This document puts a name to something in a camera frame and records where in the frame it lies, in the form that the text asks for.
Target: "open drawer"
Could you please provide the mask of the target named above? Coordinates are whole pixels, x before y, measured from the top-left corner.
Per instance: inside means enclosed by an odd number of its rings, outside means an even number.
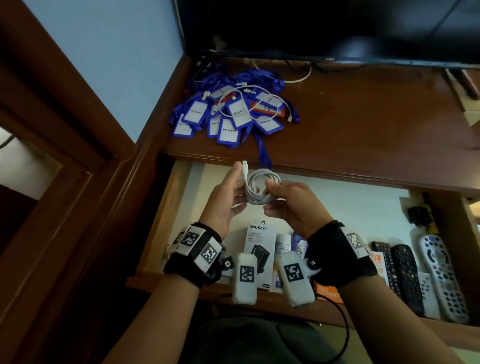
[[[180,229],[197,221],[213,187],[220,183],[228,167],[176,161],[150,230],[136,275],[127,280],[127,286],[152,292],[162,278],[161,267],[166,247]],[[298,175],[280,174],[285,180],[307,183],[332,216],[359,232],[366,243],[385,241],[410,245],[418,261],[417,238],[423,231],[408,222],[406,209],[414,206],[422,191],[375,186],[361,183],[325,180]],[[480,234],[465,197],[451,191],[427,191],[440,235],[451,256],[455,274],[467,301],[471,324],[422,318],[448,345],[480,351]],[[227,254],[243,252],[249,220],[265,220],[277,227],[277,233],[291,233],[286,222],[268,218],[262,206],[248,205],[230,225],[224,240]],[[201,300],[217,300],[231,286],[219,283],[205,286]],[[232,304],[229,298],[219,303]],[[310,305],[292,308],[281,293],[258,291],[255,306],[245,308],[295,316],[312,322],[343,326],[343,319],[328,302],[316,301]]]

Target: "tv screen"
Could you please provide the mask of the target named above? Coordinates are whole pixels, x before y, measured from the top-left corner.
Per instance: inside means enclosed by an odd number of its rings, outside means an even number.
[[[187,53],[480,68],[480,0],[177,0]]]

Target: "person's right hand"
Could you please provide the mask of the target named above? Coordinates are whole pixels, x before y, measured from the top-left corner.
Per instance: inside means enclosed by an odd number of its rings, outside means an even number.
[[[275,197],[284,198],[264,205],[265,215],[282,218],[302,238],[310,238],[322,226],[333,221],[317,196],[304,183],[267,179],[265,185]]]

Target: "hand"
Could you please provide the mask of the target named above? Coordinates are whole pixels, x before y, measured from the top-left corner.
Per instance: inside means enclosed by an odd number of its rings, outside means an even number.
[[[227,237],[232,217],[247,207],[245,180],[239,180],[241,168],[241,163],[235,162],[222,183],[215,186],[198,220],[218,232],[222,240]]]
[[[265,215],[282,218],[302,238],[310,238],[322,226],[333,221],[326,208],[306,184],[292,181],[282,181],[279,184],[269,178],[265,185],[272,195],[285,199],[264,205]]]

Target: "blue wall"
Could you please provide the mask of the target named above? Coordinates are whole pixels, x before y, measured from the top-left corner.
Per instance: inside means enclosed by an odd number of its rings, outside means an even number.
[[[136,141],[183,48],[172,0],[24,0]]]

